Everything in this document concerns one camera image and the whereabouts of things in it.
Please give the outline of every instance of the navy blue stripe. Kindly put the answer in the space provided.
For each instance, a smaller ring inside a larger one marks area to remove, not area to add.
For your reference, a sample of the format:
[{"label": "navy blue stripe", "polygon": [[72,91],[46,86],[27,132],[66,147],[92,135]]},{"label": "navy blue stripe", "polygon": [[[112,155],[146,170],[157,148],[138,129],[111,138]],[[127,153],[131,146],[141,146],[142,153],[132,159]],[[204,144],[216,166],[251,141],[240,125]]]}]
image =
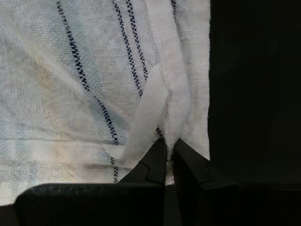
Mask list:
[{"label": "navy blue stripe", "polygon": [[143,75],[144,75],[145,80],[147,81],[148,71],[147,71],[147,68],[146,68],[145,59],[144,59],[144,55],[143,55],[143,52],[142,52],[142,49],[141,49],[140,40],[139,40],[139,36],[138,36],[138,32],[137,32],[137,26],[136,26],[136,19],[135,19],[135,15],[134,15],[133,4],[132,4],[131,0],[126,0],[126,4],[127,4],[128,16],[130,17],[130,22],[131,22],[133,35],[134,35],[134,38],[135,38],[135,43],[136,43],[137,50],[138,50],[139,57],[140,57],[140,61],[142,63],[142,67],[143,67]]},{"label": "navy blue stripe", "polygon": [[176,6],[175,0],[171,0],[171,5],[173,7],[173,15],[175,15],[175,6]]},{"label": "navy blue stripe", "polygon": [[[85,75],[83,66],[82,66],[81,61],[80,61],[79,50],[78,50],[78,48],[75,44],[75,40],[73,38],[73,34],[71,32],[71,29],[68,25],[68,22],[67,22],[65,14],[64,14],[61,2],[57,1],[56,6],[57,6],[57,9],[58,9],[58,13],[61,15],[61,18],[63,20],[63,24],[65,26],[65,30],[67,32],[67,36],[68,36],[68,39],[69,39],[69,45],[70,45],[71,52],[72,52],[72,55],[73,55],[73,58],[74,58],[74,63],[75,63],[76,70],[79,73],[79,78],[81,80],[81,83],[82,83],[84,89],[86,91],[90,91],[90,87],[88,85],[88,81],[86,79],[86,75]],[[109,116],[109,113],[108,113],[106,107],[96,96],[93,96],[93,97],[98,102],[98,104],[100,105],[101,110],[103,111],[104,119],[107,122],[107,126],[109,127],[109,130],[111,132],[111,136],[112,136],[114,144],[118,145],[119,141],[118,141],[118,138],[117,138],[117,134],[116,134],[115,128],[113,126],[112,120]],[[115,165],[115,160],[112,157],[111,157],[111,164],[113,166]],[[117,181],[118,181],[118,171],[119,171],[118,167],[114,166],[114,179],[113,180],[114,180],[115,183],[117,183]]]},{"label": "navy blue stripe", "polygon": [[137,75],[137,70],[135,68],[134,57],[133,57],[133,53],[132,53],[132,50],[131,50],[131,47],[130,47],[130,43],[128,42],[128,37],[127,37],[126,31],[124,29],[124,23],[123,23],[121,11],[120,11],[120,8],[119,8],[119,6],[118,6],[118,4],[115,0],[113,0],[113,4],[114,4],[114,7],[115,7],[117,16],[118,16],[118,21],[119,21],[123,41],[124,41],[124,43],[126,45],[126,48],[127,48],[127,58],[128,58],[128,61],[129,61],[130,67],[131,67],[132,76],[133,76],[136,88],[138,90],[139,96],[142,97],[143,91],[142,91],[140,81],[139,81],[139,78],[138,78],[138,75]]}]

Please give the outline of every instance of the white strip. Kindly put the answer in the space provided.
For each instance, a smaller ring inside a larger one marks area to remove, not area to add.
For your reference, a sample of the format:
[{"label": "white strip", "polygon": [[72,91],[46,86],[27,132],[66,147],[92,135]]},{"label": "white strip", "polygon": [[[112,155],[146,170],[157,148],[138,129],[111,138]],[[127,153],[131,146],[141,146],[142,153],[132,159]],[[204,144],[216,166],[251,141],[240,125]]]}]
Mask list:
[{"label": "white strip", "polygon": [[161,65],[155,65],[145,85],[141,103],[136,111],[129,141],[121,164],[133,168],[158,138],[156,128],[166,104],[168,90],[162,79]]}]

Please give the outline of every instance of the striped fabric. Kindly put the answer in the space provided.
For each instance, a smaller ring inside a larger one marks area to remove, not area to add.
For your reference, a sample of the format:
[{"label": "striped fabric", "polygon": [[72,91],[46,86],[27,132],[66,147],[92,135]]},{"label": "striped fabric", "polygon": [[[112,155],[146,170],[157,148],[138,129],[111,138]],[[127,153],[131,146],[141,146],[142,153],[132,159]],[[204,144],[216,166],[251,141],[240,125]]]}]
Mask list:
[{"label": "striped fabric", "polygon": [[160,137],[209,158],[209,18],[209,0],[0,0],[0,205],[117,183]]}]

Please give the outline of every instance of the white fabric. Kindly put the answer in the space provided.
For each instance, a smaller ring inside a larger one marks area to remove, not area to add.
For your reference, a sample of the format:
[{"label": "white fabric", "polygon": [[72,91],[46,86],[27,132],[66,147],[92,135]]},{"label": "white fabric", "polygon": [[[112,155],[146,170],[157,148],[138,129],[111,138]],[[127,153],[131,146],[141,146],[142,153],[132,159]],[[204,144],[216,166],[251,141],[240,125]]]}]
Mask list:
[{"label": "white fabric", "polygon": [[209,158],[209,19],[209,0],[0,0],[0,205],[117,182],[157,128],[169,157],[181,137]]}]

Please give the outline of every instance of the dark background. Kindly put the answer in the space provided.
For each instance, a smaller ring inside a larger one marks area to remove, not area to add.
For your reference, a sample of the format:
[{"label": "dark background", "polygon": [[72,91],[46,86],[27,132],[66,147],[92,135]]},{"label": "dark background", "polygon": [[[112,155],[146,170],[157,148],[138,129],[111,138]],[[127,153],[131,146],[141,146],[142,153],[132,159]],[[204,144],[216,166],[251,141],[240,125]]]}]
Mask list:
[{"label": "dark background", "polygon": [[211,1],[210,155],[245,182],[301,182],[299,2]]}]

